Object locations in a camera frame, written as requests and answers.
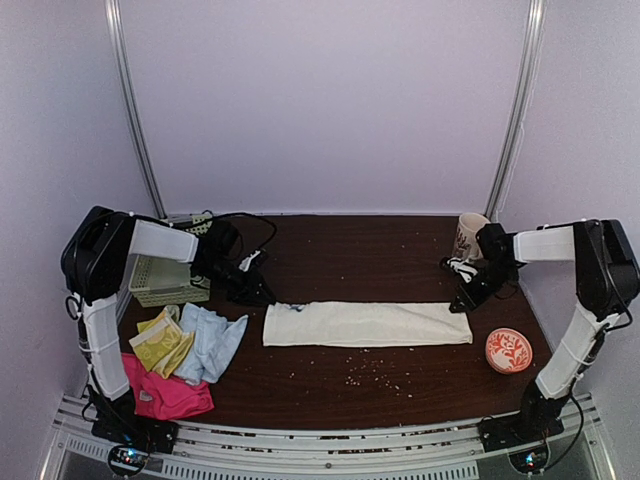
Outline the cream white towel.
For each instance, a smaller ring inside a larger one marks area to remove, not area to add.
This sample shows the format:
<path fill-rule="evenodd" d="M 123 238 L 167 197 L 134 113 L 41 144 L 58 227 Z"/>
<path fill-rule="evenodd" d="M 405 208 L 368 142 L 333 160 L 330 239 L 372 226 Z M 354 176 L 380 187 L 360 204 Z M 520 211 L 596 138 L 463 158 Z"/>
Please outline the cream white towel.
<path fill-rule="evenodd" d="M 266 347 L 386 348 L 473 342 L 467 315 L 447 303 L 277 303 L 265 315 Z"/>

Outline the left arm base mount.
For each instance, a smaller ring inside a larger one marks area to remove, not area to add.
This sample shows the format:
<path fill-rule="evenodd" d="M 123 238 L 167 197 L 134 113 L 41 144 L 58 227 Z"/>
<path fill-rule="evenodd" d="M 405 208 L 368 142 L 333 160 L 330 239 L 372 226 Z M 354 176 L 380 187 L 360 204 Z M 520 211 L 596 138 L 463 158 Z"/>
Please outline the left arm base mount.
<path fill-rule="evenodd" d="M 146 417 L 123 418 L 115 413 L 99 412 L 91 433 L 114 443 L 133 447 L 146 453 L 173 452 L 179 425 Z"/>

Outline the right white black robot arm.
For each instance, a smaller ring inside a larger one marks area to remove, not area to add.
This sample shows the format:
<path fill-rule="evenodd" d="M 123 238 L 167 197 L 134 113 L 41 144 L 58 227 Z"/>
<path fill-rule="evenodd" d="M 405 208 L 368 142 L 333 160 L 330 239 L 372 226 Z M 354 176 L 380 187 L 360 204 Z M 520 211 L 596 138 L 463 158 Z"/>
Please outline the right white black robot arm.
<path fill-rule="evenodd" d="M 527 386 L 519 412 L 508 431 L 530 442 L 545 434 L 569 401 L 575 383 L 594 363 L 606 336 L 621 329 L 639 294 L 639 266 L 623 226 L 617 220 L 581 220 L 508 233 L 489 223 L 476 235 L 483 262 L 475 267 L 445 257 L 442 268 L 462 279 L 450 304 L 453 313 L 468 313 L 536 262 L 571 261 L 575 267 L 577 303 L 560 347 Z"/>

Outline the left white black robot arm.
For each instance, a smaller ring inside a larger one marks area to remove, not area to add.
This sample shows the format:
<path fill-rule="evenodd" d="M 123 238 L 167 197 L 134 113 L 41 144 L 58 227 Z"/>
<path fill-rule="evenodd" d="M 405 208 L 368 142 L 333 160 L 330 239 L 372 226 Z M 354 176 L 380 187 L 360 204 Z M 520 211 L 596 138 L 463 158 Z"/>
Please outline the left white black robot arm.
<path fill-rule="evenodd" d="M 133 256 L 186 264 L 194 276 L 220 286 L 230 302 L 263 307 L 276 296 L 259 271 L 266 253 L 257 247 L 243 266 L 230 251 L 239 240 L 230 215 L 175 224 L 106 207 L 95 206 L 84 218 L 61 256 L 61 270 L 69 292 L 68 315 L 78 325 L 78 340 L 89 371 L 89 392 L 98 419 L 123 444 L 137 442 L 144 433 L 134 412 L 134 397 L 121 359 L 116 305 L 126 263 Z"/>

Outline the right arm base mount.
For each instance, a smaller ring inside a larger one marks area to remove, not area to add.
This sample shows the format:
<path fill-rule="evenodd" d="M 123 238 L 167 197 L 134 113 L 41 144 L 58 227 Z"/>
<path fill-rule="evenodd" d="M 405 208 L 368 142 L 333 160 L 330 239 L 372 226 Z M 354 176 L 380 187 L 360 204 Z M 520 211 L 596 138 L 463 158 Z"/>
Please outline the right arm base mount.
<path fill-rule="evenodd" d="M 531 426 L 523 420 L 520 412 L 502 417 L 485 417 L 477 424 L 477 428 L 485 452 L 540 442 L 564 432 L 560 419 L 552 419 L 543 426 Z"/>

